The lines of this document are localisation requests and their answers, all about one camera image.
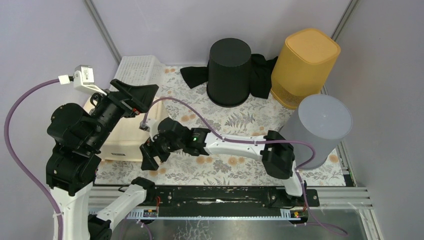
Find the white perforated plastic basket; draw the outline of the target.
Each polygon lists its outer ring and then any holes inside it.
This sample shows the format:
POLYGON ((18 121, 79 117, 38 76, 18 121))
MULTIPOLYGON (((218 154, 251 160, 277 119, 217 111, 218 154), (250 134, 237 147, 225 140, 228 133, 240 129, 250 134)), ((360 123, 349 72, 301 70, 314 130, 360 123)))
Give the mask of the white perforated plastic basket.
POLYGON ((123 56, 114 78, 132 86, 162 86, 166 65, 154 55, 123 56))

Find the cream plastic basket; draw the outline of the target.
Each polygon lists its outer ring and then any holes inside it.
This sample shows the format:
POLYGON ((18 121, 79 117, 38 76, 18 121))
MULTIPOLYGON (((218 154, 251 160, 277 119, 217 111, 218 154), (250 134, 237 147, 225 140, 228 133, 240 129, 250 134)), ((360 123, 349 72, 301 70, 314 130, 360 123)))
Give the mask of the cream plastic basket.
POLYGON ((140 145, 150 137, 148 131, 140 129, 144 119, 141 113, 133 118, 121 118, 102 145, 98 156, 102 160, 141 162, 140 145))

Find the black round bucket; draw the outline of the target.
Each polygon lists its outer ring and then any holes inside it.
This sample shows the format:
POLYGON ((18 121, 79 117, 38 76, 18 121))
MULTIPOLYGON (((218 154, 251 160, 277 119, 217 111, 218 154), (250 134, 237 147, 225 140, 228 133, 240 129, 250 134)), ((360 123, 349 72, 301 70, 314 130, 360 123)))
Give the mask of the black round bucket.
POLYGON ((251 49, 237 38, 216 41, 209 50, 206 92, 216 105, 232 108, 250 94, 251 49))

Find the grey plastic bin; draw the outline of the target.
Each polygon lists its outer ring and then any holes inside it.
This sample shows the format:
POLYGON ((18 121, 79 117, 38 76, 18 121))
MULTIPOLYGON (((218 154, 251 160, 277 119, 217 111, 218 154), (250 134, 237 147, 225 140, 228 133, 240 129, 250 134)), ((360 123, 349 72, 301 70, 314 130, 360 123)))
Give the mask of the grey plastic bin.
POLYGON ((314 159, 300 167, 313 170, 324 164, 352 125, 351 112, 340 100, 314 94, 302 100, 279 133, 286 140, 305 142, 315 149, 314 159))

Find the yellow wastebasket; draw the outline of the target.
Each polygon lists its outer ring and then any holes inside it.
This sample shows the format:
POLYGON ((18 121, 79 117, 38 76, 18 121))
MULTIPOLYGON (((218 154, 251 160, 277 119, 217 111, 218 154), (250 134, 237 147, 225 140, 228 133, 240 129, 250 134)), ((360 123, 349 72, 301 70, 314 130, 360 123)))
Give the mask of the yellow wastebasket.
POLYGON ((272 96, 296 109, 310 95, 319 94, 341 53, 341 47, 316 28, 306 28, 285 39, 271 73, 272 96))

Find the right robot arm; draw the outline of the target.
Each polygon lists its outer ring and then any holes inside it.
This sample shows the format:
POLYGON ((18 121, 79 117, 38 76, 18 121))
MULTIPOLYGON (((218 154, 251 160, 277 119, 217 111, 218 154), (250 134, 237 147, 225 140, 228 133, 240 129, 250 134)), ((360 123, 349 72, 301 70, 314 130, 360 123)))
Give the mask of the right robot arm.
POLYGON ((140 123, 140 129, 149 133, 139 147, 143 171, 157 170, 176 151, 195 157, 239 156, 261 161, 269 176, 282 180, 291 205, 299 206, 307 199, 295 174, 294 148, 277 131, 270 130, 258 136, 218 136, 208 128, 188 128, 169 117, 161 121, 148 118, 140 123))

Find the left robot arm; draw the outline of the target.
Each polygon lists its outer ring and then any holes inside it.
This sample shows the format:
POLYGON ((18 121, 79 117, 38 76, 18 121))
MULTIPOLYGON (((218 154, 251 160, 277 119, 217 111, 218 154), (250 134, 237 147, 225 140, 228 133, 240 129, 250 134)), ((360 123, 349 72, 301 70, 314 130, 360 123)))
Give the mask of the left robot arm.
POLYGON ((135 178, 126 191, 103 210, 89 214, 89 195, 101 162, 101 147, 122 118, 146 113, 158 86, 133 86, 117 79, 115 91, 95 93, 96 105, 87 113, 76 103, 58 107, 47 133, 55 140, 46 164, 46 182, 59 207, 56 230, 64 240, 109 240, 113 230, 136 206, 156 204, 155 184, 135 178))

